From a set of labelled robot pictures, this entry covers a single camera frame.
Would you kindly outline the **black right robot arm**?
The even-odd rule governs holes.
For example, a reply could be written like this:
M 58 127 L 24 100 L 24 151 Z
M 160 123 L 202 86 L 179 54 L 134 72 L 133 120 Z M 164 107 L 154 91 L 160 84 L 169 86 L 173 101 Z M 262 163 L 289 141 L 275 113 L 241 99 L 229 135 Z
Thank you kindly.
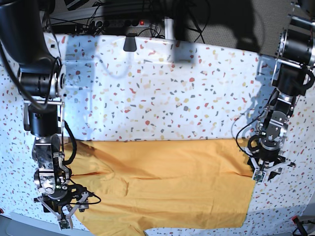
M 75 211 L 89 207 L 91 193 L 71 180 L 69 165 L 75 158 L 65 157 L 63 134 L 69 131 L 64 120 L 64 65 L 46 45 L 39 4 L 35 0 L 3 0 L 0 3 L 0 57 L 23 98 L 24 129 L 34 136 L 32 158 L 37 164 L 34 182 L 40 196 L 37 202 L 45 212 L 69 219 Z

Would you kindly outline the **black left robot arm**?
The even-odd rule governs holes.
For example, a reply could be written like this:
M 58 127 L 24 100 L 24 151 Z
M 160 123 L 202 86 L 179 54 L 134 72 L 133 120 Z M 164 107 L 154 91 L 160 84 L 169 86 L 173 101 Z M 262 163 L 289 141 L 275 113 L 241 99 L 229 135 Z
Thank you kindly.
M 253 180 L 264 182 L 281 174 L 283 167 L 295 164 L 281 156 L 289 119 L 296 100 L 315 82 L 315 2 L 299 0 L 294 6 L 307 17 L 289 14 L 289 22 L 280 35 L 272 86 L 275 88 L 256 119 L 256 131 L 248 141 L 248 165 Z

